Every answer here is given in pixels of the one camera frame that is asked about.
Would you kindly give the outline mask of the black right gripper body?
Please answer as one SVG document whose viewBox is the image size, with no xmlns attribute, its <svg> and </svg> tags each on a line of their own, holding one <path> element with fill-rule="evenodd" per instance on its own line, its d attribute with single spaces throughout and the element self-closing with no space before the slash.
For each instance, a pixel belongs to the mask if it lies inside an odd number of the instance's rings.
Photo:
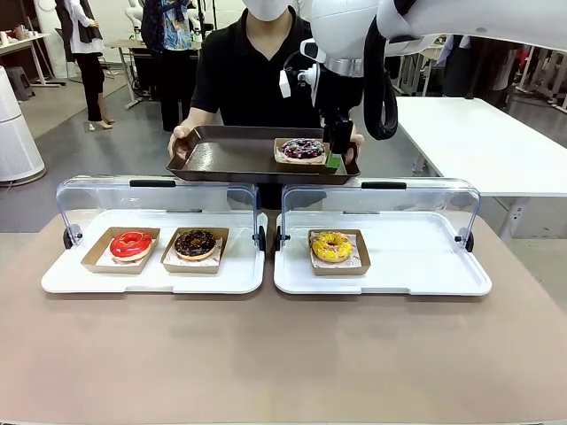
<svg viewBox="0 0 567 425">
<path fill-rule="evenodd" d="M 318 86 L 318 109 L 324 125 L 347 120 L 358 105 L 358 79 L 338 74 L 323 74 Z"/>
</svg>

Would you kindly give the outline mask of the person's left hand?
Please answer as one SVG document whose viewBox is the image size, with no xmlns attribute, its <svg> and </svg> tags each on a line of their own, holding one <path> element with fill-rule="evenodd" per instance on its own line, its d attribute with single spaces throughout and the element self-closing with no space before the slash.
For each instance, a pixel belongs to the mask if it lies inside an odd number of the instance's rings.
<svg viewBox="0 0 567 425">
<path fill-rule="evenodd" d="M 353 163 L 358 155 L 361 153 L 361 147 L 364 144 L 364 136 L 357 133 L 352 133 L 350 142 L 347 145 L 346 153 L 344 154 L 344 163 L 349 165 Z"/>
</svg>

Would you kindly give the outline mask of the person's right hand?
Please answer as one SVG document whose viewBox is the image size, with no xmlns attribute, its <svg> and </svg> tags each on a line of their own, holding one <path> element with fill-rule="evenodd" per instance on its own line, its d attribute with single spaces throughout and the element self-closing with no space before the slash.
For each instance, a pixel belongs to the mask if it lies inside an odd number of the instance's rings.
<svg viewBox="0 0 567 425">
<path fill-rule="evenodd" d="M 193 129 L 194 127 L 188 125 L 179 125 L 175 127 L 167 146 L 170 158 L 184 158 L 191 150 L 189 136 Z"/>
</svg>

